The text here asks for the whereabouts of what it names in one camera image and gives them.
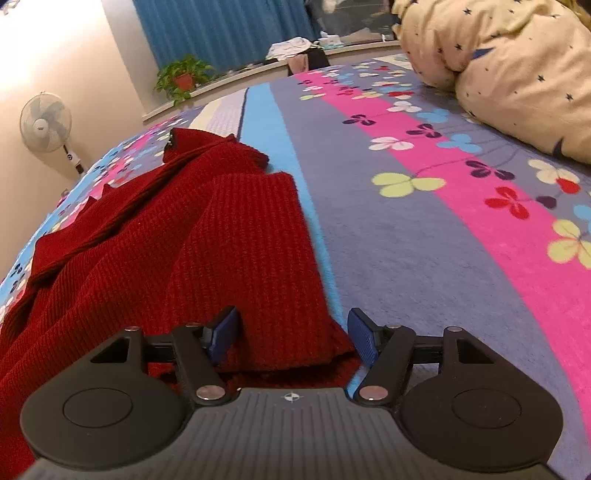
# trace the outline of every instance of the floral blanket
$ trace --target floral blanket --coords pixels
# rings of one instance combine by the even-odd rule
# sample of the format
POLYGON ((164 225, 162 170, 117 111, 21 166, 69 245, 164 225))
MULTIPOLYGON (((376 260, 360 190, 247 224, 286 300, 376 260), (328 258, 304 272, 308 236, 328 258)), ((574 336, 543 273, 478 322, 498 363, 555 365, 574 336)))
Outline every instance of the floral blanket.
MULTIPOLYGON (((0 318, 22 294, 35 240, 74 221, 104 184, 157 168, 173 126, 233 133, 294 176, 343 328, 351 307, 419 335, 465 328, 559 401, 550 465, 567 479, 590 474, 591 172, 481 125, 402 54, 254 86, 114 148, 20 253, 0 318)), ((436 374, 415 370, 413 381, 436 374)))

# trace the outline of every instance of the red flower pot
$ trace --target red flower pot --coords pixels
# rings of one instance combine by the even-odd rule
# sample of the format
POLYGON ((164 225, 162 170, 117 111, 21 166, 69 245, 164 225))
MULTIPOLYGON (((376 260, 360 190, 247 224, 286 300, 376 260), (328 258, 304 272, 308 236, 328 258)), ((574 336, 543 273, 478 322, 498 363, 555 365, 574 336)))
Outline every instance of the red flower pot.
POLYGON ((181 76, 176 77, 174 83, 176 83, 177 87, 183 92, 191 92, 195 88, 195 82, 190 73, 183 73, 181 76))

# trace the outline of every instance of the metal pin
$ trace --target metal pin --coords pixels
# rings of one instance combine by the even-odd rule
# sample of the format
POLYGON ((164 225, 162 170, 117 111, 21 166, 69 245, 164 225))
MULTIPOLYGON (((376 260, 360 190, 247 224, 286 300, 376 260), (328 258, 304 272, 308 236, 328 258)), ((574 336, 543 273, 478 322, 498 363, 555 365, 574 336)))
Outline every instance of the metal pin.
POLYGON ((379 401, 388 396, 388 390, 378 385, 368 385, 359 390, 359 396, 364 400, 379 401))
POLYGON ((218 385, 204 385, 197 389, 196 394, 201 400, 219 400, 226 391, 218 385))

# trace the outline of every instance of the blue curtain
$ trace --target blue curtain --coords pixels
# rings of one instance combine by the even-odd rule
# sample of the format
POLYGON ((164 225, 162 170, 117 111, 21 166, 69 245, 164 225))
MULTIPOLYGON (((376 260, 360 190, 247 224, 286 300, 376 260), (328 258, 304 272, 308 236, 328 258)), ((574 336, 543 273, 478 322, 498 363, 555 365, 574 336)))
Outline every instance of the blue curtain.
POLYGON ((272 43, 315 38, 303 0, 134 0, 159 67, 187 53, 219 72, 262 60, 272 43))

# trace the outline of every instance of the red sweater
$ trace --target red sweater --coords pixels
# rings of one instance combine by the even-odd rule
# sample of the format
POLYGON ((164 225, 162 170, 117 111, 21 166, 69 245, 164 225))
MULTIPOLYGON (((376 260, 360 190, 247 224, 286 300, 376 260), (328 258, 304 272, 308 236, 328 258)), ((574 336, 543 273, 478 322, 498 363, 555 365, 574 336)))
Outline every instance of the red sweater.
POLYGON ((162 167, 105 186, 37 242, 0 330, 0 480, 33 461, 18 424, 27 397, 125 326, 159 335, 235 305, 243 335, 221 369, 233 387, 344 386, 358 367, 291 176, 265 175, 267 157, 233 136, 175 138, 162 167))

